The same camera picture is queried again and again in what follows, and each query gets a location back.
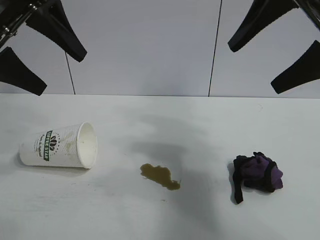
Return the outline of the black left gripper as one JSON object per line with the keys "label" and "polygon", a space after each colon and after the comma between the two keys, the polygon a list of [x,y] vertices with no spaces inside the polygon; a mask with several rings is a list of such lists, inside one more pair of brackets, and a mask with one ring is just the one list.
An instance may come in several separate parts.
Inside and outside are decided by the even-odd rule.
{"label": "black left gripper", "polygon": [[[60,0],[47,0],[39,8],[37,0],[1,0],[0,46],[3,47],[15,36],[25,22],[28,27],[56,43],[77,62],[83,61],[87,55]],[[47,88],[47,84],[29,70],[8,46],[0,52],[0,81],[37,96],[42,95]]]}

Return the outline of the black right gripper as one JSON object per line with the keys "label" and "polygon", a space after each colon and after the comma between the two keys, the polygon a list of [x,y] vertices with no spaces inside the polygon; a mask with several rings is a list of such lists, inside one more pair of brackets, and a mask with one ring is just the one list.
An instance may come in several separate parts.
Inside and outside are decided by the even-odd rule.
{"label": "black right gripper", "polygon": [[[228,41],[232,52],[239,51],[260,31],[298,7],[311,16],[320,16],[319,0],[254,0],[243,22]],[[307,51],[270,84],[277,94],[320,79],[320,43]]]}

